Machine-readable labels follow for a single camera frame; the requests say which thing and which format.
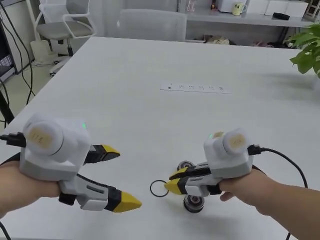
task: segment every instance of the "table surface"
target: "table surface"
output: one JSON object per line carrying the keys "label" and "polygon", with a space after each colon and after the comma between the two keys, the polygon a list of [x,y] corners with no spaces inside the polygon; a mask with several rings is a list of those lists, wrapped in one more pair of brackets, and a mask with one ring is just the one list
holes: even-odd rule
{"label": "table surface", "polygon": [[[122,155],[86,165],[81,174],[132,193],[140,209],[112,213],[82,211],[57,199],[41,199],[2,221],[15,238],[118,240],[270,240],[286,231],[237,199],[205,199],[199,214],[183,197],[156,198],[150,183],[167,180],[180,161],[205,161],[209,133],[237,127],[255,144],[287,154],[320,190],[320,101],[289,61],[296,50],[91,38],[40,91],[5,132],[22,129],[36,112],[86,119],[94,144]],[[225,87],[232,94],[160,90],[163,83]],[[0,145],[1,160],[17,148]],[[269,153],[255,164],[277,181],[302,185],[299,173]]]}

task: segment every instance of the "hand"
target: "hand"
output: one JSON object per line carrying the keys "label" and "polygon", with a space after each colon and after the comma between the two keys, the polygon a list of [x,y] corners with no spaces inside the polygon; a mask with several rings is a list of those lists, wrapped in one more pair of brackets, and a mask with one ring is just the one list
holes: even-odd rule
{"label": "hand", "polygon": [[22,174],[17,161],[0,166],[0,218],[41,197],[56,198],[59,195],[57,182],[39,181]]}
{"label": "hand", "polygon": [[256,207],[260,213],[264,214],[260,206],[263,206],[272,196],[277,184],[263,172],[253,169],[249,175],[222,180],[219,186],[221,191],[225,193],[220,199],[226,202],[233,197],[237,197],[242,202]]}

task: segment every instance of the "outlet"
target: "outlet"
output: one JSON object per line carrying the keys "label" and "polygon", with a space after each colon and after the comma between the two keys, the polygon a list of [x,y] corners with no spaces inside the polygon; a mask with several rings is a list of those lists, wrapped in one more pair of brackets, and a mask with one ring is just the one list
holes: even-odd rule
{"label": "outlet", "polygon": [[210,93],[210,94],[231,94],[230,91],[224,87],[205,86],[205,85],[193,85],[193,84],[176,84],[176,83],[164,83],[161,85],[160,90],[164,91],[182,91],[182,92],[198,92],[198,93]]}

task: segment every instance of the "shelf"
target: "shelf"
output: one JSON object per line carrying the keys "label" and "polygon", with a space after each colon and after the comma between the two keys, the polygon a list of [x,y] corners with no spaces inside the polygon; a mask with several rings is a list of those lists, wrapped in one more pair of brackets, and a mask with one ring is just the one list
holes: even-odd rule
{"label": "shelf", "polygon": [[234,16],[231,13],[219,12],[218,10],[198,8],[195,12],[186,12],[188,21],[227,23],[227,24],[248,24],[264,26],[281,26],[305,28],[314,22],[299,17],[290,17],[289,20],[273,19],[272,16],[256,13],[243,13]]}

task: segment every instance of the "yellow mug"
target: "yellow mug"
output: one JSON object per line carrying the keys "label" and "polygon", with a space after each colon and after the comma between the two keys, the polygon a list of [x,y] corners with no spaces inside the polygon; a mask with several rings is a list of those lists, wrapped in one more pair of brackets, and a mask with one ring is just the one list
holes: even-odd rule
{"label": "yellow mug", "polygon": [[239,16],[243,12],[247,11],[248,5],[245,5],[243,2],[235,2],[232,9],[232,14]]}

